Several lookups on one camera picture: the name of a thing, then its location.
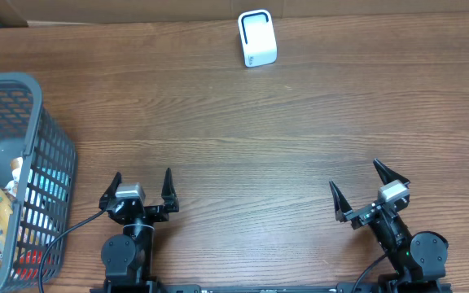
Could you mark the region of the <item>teal snack wrapper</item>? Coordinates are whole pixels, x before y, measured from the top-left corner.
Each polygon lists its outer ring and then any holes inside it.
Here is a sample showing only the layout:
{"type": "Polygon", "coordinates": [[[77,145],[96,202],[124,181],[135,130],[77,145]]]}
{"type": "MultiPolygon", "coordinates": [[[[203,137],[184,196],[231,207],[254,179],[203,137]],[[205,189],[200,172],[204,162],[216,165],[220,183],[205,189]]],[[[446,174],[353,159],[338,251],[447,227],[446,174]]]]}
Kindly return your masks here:
{"type": "Polygon", "coordinates": [[[65,172],[59,170],[32,166],[29,171],[28,182],[47,194],[64,199],[68,194],[71,178],[65,172]]]}

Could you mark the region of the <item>white shampoo tube gold cap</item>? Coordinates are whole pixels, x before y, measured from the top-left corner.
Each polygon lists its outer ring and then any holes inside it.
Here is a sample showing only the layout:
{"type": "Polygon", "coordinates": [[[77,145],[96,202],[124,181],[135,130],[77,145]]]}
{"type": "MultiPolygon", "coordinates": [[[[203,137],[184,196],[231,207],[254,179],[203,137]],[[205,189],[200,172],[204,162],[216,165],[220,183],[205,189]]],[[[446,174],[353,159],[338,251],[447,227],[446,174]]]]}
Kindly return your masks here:
{"type": "Polygon", "coordinates": [[[10,201],[14,201],[17,198],[23,162],[22,157],[14,158],[10,162],[12,179],[3,189],[10,201]]]}

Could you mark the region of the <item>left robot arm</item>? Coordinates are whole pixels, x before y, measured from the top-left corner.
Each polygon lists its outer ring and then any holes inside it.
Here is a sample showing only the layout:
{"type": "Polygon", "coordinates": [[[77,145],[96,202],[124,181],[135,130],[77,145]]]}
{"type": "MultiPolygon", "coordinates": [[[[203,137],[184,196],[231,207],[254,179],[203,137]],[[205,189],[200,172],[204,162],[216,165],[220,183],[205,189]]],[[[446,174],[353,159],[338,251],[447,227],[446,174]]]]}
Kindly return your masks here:
{"type": "Polygon", "coordinates": [[[179,211],[173,174],[165,171],[161,190],[162,204],[146,205],[146,195],[138,183],[124,183],[117,173],[99,200],[99,209],[122,226],[101,248],[105,266],[103,286],[93,292],[161,292],[151,275],[155,224],[169,221],[179,211]]]}

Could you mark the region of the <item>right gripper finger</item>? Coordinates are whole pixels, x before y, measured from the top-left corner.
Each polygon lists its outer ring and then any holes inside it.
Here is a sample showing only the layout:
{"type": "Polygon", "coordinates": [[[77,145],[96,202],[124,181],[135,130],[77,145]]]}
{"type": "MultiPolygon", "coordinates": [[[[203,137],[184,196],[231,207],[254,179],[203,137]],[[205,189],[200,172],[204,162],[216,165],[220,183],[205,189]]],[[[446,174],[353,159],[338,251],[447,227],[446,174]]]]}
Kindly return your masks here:
{"type": "Polygon", "coordinates": [[[340,222],[346,222],[348,217],[353,213],[353,209],[339,187],[333,181],[329,181],[329,185],[334,200],[335,219],[340,222]]]}
{"type": "Polygon", "coordinates": [[[403,185],[408,186],[410,180],[401,174],[390,169],[386,164],[382,163],[379,159],[373,160],[376,172],[379,174],[380,180],[384,185],[387,185],[393,181],[400,181],[403,185]]]}

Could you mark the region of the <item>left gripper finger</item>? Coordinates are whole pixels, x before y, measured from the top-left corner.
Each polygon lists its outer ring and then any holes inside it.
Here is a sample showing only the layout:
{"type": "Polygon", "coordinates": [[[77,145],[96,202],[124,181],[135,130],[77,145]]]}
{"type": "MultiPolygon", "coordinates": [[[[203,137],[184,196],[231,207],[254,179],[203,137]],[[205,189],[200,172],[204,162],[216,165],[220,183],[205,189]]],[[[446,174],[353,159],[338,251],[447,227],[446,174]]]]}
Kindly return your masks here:
{"type": "Polygon", "coordinates": [[[112,199],[116,197],[116,190],[118,186],[122,183],[122,176],[120,172],[117,172],[114,178],[112,179],[111,184],[104,191],[103,195],[99,199],[99,209],[106,210],[108,204],[112,199]]]}
{"type": "Polygon", "coordinates": [[[164,200],[164,209],[167,213],[179,212],[178,196],[174,188],[171,168],[167,168],[165,171],[161,198],[164,200]]]}

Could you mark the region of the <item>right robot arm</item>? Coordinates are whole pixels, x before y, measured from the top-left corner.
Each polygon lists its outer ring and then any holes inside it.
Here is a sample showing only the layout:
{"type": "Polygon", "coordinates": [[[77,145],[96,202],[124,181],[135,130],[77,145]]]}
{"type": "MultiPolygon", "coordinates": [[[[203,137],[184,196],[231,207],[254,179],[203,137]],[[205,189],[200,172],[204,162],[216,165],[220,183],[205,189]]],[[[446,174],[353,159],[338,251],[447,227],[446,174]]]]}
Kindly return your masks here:
{"type": "Polygon", "coordinates": [[[335,219],[349,222],[357,230],[368,226],[384,254],[371,264],[354,283],[356,290],[362,279],[382,260],[387,259],[395,272],[378,277],[377,292],[442,292],[440,280],[445,277],[449,243],[433,231],[412,234],[399,211],[410,203],[410,180],[390,169],[380,160],[373,165],[383,185],[377,199],[355,210],[334,181],[329,182],[334,201],[335,219]]]}

